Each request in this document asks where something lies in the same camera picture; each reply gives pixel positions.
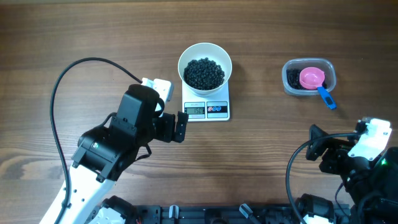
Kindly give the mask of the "pink scoop with blue handle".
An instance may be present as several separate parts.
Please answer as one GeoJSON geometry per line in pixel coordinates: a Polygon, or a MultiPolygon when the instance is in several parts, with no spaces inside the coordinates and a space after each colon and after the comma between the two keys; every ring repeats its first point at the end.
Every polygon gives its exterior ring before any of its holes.
{"type": "Polygon", "coordinates": [[[325,81],[325,72],[317,67],[304,68],[299,75],[300,84],[308,90],[317,90],[323,101],[331,110],[337,108],[332,96],[323,87],[325,81]]]}

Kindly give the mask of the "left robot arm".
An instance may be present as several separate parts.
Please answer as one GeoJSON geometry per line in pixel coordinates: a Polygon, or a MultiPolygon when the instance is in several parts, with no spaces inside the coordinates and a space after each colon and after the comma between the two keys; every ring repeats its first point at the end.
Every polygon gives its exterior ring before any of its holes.
{"type": "Polygon", "coordinates": [[[167,114],[156,107],[164,101],[152,88],[133,84],[118,111],[85,132],[78,140],[67,178],[42,223],[84,223],[91,211],[132,163],[141,159],[141,147],[156,139],[182,142],[188,114],[167,114]]]}

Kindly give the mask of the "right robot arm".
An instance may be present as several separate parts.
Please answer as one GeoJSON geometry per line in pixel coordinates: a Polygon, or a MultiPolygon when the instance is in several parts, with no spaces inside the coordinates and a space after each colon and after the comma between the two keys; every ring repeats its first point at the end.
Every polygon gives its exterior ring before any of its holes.
{"type": "Polygon", "coordinates": [[[306,158],[321,158],[322,172],[338,175],[354,202],[349,213],[338,215],[331,201],[304,194],[293,211],[301,223],[397,223],[397,148],[387,148],[389,122],[358,121],[354,132],[328,134],[311,125],[309,140],[294,154],[306,150],[306,158]]]}

